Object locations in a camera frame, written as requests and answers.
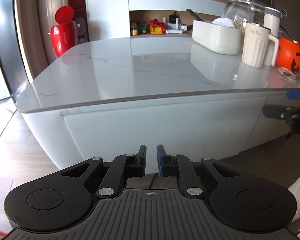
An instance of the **sunlit floor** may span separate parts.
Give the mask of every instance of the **sunlit floor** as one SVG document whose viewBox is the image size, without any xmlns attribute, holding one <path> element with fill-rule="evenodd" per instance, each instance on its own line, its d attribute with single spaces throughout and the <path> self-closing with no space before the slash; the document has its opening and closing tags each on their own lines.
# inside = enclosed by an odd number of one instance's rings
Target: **sunlit floor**
<svg viewBox="0 0 300 240">
<path fill-rule="evenodd" d="M 300 176 L 300 135 L 289 140 L 280 137 L 222 161 L 289 187 Z M 3 201 L 10 190 L 57 170 L 22 115 L 16 112 L 0 137 L 0 231 L 11 230 L 3 210 Z M 135 188 L 175 188 L 176 180 L 150 174 L 142 179 L 129 179 L 128 184 Z M 299 227 L 297 221 L 290 229 L 296 232 Z"/>
</svg>

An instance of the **red trash can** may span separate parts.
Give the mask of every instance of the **red trash can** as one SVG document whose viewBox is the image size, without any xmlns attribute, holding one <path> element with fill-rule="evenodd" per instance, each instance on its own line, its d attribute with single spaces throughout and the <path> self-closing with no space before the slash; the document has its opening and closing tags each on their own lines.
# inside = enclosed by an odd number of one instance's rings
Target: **red trash can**
<svg viewBox="0 0 300 240">
<path fill-rule="evenodd" d="M 51 27 L 50 37 L 58 57 L 78 44 L 77 25 L 71 21 L 73 16 L 74 10 L 70 6 L 63 6 L 56 12 L 55 19 L 59 24 Z"/>
</svg>

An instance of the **clear glass bowl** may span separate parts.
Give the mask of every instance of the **clear glass bowl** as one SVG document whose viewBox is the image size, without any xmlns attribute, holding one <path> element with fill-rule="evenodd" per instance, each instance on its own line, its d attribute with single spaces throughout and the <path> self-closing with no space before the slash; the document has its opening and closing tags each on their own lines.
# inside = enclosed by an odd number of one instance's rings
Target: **clear glass bowl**
<svg viewBox="0 0 300 240">
<path fill-rule="evenodd" d="M 246 22 L 263 25 L 266 6 L 257 0 L 229 0 L 222 17 L 232 19 L 236 28 L 244 30 Z"/>
</svg>

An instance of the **ribbed gray plate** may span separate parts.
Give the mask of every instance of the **ribbed gray plate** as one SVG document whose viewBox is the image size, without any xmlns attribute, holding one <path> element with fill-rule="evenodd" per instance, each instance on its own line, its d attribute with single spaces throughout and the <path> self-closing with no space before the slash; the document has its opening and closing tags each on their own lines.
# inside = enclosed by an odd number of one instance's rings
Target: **ribbed gray plate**
<svg viewBox="0 0 300 240">
<path fill-rule="evenodd" d="M 177 189 L 125 189 L 117 198 L 100 200 L 86 220 L 70 229 L 57 233 L 38 234 L 17 228 L 5 239 L 289 240 L 298 238 L 287 229 L 267 234 L 236 231 L 215 219 L 202 200 L 185 198 Z"/>
</svg>

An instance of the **dark floor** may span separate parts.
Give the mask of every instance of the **dark floor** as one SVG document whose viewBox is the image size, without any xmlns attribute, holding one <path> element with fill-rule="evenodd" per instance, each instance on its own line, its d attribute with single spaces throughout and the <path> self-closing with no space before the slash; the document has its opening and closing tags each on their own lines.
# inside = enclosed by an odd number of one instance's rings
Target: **dark floor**
<svg viewBox="0 0 300 240">
<path fill-rule="evenodd" d="M 221 161 L 288 188 L 300 176 L 300 135 L 293 135 L 289 140 L 282 136 Z M 176 188 L 177 183 L 171 177 L 149 174 L 142 179 L 129 179 L 127 187 Z M 300 219 L 290 225 L 294 233 L 299 228 Z"/>
</svg>

